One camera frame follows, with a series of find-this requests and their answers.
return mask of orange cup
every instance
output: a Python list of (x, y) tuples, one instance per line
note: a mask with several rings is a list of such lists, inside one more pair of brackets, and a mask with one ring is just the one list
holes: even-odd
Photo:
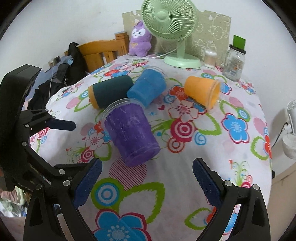
[(184, 85), (184, 92), (198, 103), (211, 110), (217, 103), (220, 95), (218, 80), (189, 76)]

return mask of floral bedsheet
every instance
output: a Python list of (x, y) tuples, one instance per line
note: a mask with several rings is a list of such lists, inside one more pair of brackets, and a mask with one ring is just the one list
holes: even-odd
[[(216, 211), (192, 172), (197, 157), (237, 186), (258, 184), (267, 204), (271, 147), (253, 85), (227, 80), (219, 67), (180, 69), (162, 59), (127, 63), (127, 58), (120, 57), (51, 97), (47, 109), (58, 119), (74, 121), (74, 131), (46, 128), (30, 139), (33, 149), (51, 165), (89, 162), (92, 157), (102, 160), (102, 174), (79, 208), (95, 237), (100, 241), (196, 240)], [(87, 89), (120, 75), (136, 81), (149, 65), (168, 76), (166, 91), (145, 110), (162, 150), (153, 160), (131, 168), (124, 165), (102, 128), (102, 110), (92, 107)], [(210, 113), (185, 95), (183, 86), (191, 75), (222, 83), (221, 102)], [(180, 112), (182, 107), (189, 112)], [(229, 236), (238, 210), (236, 206), (221, 240)]]

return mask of plush toy ear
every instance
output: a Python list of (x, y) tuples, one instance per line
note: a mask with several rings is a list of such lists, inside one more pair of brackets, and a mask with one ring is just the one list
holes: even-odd
[(134, 27), (142, 27), (143, 26), (143, 21), (139, 21)]

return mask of cup bottom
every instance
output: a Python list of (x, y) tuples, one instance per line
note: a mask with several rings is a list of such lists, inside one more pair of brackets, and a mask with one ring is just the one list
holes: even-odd
[(151, 144), (134, 151), (124, 159), (124, 163), (128, 167), (134, 167), (143, 164), (155, 157), (160, 152), (158, 143)]

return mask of fan base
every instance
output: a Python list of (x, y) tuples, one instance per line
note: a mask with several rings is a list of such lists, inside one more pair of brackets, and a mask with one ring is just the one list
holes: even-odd
[(172, 53), (164, 58), (164, 62), (175, 67), (186, 69), (195, 69), (202, 66), (198, 57), (190, 54), (185, 54), (184, 58), (178, 58), (176, 53)]

